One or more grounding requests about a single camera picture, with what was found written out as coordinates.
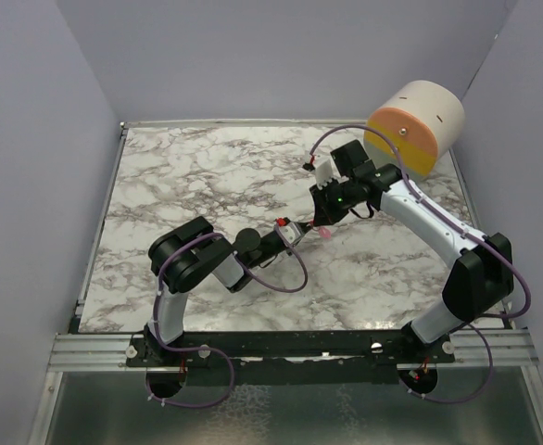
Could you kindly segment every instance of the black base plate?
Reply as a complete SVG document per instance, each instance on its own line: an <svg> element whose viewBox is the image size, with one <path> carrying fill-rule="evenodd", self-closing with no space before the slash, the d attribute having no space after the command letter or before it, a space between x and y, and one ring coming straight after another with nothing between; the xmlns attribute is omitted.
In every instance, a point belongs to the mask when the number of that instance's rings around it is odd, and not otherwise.
<svg viewBox="0 0 543 445"><path fill-rule="evenodd" d="M223 350L233 358L239 385L396 384L398 363L421 363L426 357L430 363L454 362L454 356L442 350L444 341L448 336L418 350L406 342L399 330L186 332L172 346L208 345ZM128 367L179 366L185 359L190 376L187 384L228 383L228 365L214 353L201 358L197 352L164 350L147 329L142 337L133 338L131 345L138 354L127 360Z"/></svg>

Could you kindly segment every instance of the white cylinder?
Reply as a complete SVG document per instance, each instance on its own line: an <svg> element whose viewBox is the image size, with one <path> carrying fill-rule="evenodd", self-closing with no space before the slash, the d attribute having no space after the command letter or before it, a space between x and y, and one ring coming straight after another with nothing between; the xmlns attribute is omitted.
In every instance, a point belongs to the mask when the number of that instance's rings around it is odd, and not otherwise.
<svg viewBox="0 0 543 445"><path fill-rule="evenodd" d="M395 143L416 180L425 178L434 168L457 140L464 123L461 101L446 88L428 81L408 83L368 120L369 126ZM365 133L364 147L377 167L394 162L387 143L375 134Z"/></svg>
<svg viewBox="0 0 543 445"><path fill-rule="evenodd" d="M462 323L462 320L450 313L441 299L411 322L411 330L425 345L428 345Z"/></svg>

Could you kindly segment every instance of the cylinder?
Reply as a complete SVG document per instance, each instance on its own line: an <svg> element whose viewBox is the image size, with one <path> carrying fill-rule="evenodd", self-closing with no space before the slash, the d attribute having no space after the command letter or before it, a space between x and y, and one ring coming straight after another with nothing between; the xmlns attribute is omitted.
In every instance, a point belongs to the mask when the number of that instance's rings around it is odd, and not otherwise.
<svg viewBox="0 0 543 445"><path fill-rule="evenodd" d="M368 125L385 134L399 150L414 181L423 180L461 134L465 111L446 88L428 81L410 82L397 91L368 119ZM364 149L377 167L396 163L389 145L365 132Z"/></svg>

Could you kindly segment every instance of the gray backdrop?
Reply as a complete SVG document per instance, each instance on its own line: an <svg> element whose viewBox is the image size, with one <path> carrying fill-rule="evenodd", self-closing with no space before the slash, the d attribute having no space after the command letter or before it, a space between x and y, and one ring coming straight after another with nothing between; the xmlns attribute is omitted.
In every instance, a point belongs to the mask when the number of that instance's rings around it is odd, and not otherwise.
<svg viewBox="0 0 543 445"><path fill-rule="evenodd" d="M52 0L0 2L0 444L25 443L82 281L118 121Z"/></svg>
<svg viewBox="0 0 543 445"><path fill-rule="evenodd" d="M519 2L463 105L461 170L484 227L511 239L532 287L524 322L543 374L543 0Z"/></svg>
<svg viewBox="0 0 543 445"><path fill-rule="evenodd" d="M461 96L515 0L57 0L126 121L365 118L409 81Z"/></svg>

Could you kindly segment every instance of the white marble surface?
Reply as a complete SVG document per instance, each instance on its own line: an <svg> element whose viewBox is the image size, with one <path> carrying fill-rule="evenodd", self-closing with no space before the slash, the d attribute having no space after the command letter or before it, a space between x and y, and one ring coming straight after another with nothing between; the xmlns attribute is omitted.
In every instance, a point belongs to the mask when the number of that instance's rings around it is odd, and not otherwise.
<svg viewBox="0 0 543 445"><path fill-rule="evenodd" d="M327 127L138 128L127 143L82 314L81 332L142 329L151 312L155 277L147 250L154 240L197 215L234 241L245 227L262 234L275 218L309 221L302 155ZM321 153L361 138L339 132ZM469 219L449 155L422 189ZM400 327L428 307L448 275L444 263L409 229L378 213L348 216L331 239L311 233L298 250L309 285L282 294L251 282L229 293L213 276L192 294L186 330L304 330ZM276 285L297 286L302 272L286 256L255 271Z"/></svg>

